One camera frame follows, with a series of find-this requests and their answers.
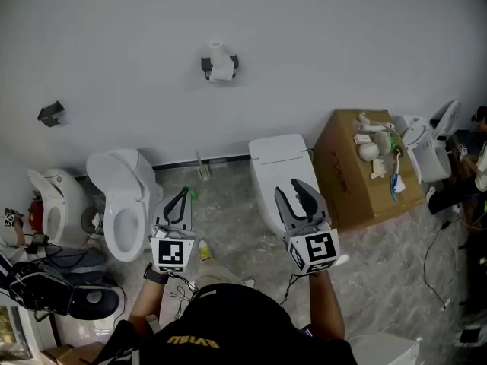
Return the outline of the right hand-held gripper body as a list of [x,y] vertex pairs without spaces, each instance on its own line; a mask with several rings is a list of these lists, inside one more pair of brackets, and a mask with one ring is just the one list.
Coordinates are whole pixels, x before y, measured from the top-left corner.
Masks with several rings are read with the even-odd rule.
[[282,239],[300,275],[327,270],[339,261],[339,235],[326,219],[293,228]]

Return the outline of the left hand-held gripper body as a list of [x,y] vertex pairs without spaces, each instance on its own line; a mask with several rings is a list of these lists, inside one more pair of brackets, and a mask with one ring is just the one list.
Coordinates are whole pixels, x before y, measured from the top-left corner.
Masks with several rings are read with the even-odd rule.
[[153,225],[150,245],[155,266],[160,272],[184,273],[195,241],[195,233],[186,225]]

